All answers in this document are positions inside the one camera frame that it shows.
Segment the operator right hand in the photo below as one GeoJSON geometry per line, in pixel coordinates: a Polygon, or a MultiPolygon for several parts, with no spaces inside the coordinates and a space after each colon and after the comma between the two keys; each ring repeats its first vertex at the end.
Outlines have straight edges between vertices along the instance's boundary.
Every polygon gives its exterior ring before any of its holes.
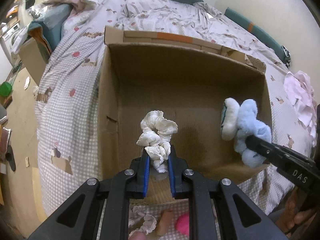
{"type": "Polygon", "coordinates": [[[292,236],[295,226],[309,226],[319,210],[319,207],[315,207],[306,211],[298,211],[299,197],[299,188],[295,187],[285,203],[283,213],[275,222],[288,238],[292,236]]]}

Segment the operator left thumb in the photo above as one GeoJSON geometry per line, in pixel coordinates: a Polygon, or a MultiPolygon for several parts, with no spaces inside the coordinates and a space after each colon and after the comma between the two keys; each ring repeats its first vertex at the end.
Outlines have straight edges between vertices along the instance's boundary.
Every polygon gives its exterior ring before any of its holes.
{"type": "Polygon", "coordinates": [[[136,231],[129,237],[129,240],[147,240],[147,237],[143,232],[136,231]]]}

